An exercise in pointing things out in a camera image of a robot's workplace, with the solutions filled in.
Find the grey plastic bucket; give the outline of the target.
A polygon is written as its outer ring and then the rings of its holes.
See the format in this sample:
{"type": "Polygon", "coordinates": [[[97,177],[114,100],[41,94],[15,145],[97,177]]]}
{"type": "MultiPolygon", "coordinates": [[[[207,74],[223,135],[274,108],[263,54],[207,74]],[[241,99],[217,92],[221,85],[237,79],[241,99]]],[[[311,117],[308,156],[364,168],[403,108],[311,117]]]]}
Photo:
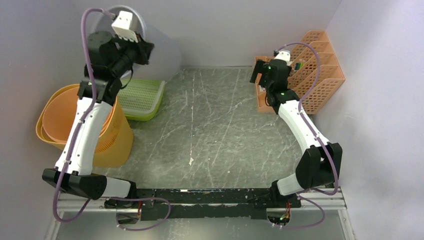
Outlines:
{"type": "Polygon", "coordinates": [[[105,9],[116,15],[116,20],[126,24],[126,29],[115,32],[113,20],[101,14],[97,16],[91,26],[90,32],[107,31],[123,40],[126,44],[134,44],[132,37],[139,36],[146,43],[153,44],[153,49],[148,58],[148,64],[134,64],[133,77],[142,80],[170,80],[180,69],[182,54],[178,43],[146,22],[142,15],[135,9],[126,5],[115,5],[105,9]],[[120,20],[120,13],[126,12],[120,20]]]}

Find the peach capybara plastic bucket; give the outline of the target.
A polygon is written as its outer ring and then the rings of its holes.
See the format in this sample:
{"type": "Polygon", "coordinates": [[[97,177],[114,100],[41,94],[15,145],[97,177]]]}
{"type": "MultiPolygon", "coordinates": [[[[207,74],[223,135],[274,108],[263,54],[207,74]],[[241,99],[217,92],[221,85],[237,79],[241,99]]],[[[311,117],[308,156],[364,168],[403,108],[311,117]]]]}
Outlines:
{"type": "MultiPolygon", "coordinates": [[[[78,84],[71,84],[55,92],[45,105],[36,125],[36,134],[45,143],[63,150],[68,140],[77,111],[78,84]]],[[[108,114],[96,146],[102,152],[116,140],[124,112],[117,101],[108,114]]]]}

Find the yellow slotted waste basket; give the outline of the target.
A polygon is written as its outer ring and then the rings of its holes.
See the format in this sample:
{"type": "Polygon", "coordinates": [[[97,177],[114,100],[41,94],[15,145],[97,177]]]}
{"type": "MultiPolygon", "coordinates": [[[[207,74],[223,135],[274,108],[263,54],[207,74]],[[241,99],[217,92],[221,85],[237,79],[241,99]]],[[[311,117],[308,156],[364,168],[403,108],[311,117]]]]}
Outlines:
{"type": "Polygon", "coordinates": [[[100,152],[95,149],[93,166],[117,168],[122,166],[128,160],[132,149],[134,134],[126,116],[121,122],[119,131],[116,131],[115,133],[115,141],[113,141],[112,145],[100,152]]]}

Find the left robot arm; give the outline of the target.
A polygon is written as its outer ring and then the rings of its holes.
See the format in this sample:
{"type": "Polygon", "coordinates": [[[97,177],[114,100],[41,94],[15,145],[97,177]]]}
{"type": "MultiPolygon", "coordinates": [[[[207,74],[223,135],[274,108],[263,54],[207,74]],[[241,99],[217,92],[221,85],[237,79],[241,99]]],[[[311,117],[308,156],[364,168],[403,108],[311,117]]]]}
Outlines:
{"type": "Polygon", "coordinates": [[[147,65],[154,44],[135,31],[112,34],[96,31],[83,37],[86,58],[84,79],[77,92],[77,108],[69,138],[54,168],[42,179],[60,193],[89,200],[118,198],[126,208],[139,200],[132,181],[93,174],[95,149],[102,126],[123,88],[121,77],[134,65],[147,65]]]}

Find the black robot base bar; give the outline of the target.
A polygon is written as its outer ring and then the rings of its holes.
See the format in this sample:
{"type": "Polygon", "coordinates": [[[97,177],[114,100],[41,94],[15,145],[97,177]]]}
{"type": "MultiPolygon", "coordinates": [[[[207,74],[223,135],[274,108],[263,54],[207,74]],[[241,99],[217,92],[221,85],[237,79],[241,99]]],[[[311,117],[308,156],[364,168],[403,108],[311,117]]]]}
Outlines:
{"type": "Polygon", "coordinates": [[[271,188],[149,189],[139,188],[130,200],[109,199],[104,208],[140,221],[163,219],[238,218],[265,220],[268,211],[300,208],[295,194],[271,188]]]}

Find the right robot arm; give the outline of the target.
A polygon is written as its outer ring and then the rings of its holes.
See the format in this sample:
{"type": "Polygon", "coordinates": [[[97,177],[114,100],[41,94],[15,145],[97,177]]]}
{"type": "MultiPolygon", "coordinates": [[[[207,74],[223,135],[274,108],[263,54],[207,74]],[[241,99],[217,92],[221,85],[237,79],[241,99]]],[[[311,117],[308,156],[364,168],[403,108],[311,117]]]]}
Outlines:
{"type": "Polygon", "coordinates": [[[294,173],[275,182],[270,202],[282,207],[289,195],[312,190],[319,186],[339,185],[343,150],[339,143],[324,137],[306,114],[301,99],[288,87],[291,67],[281,59],[257,60],[250,82],[265,89],[265,101],[288,125],[303,155],[294,166],[294,173]]]}

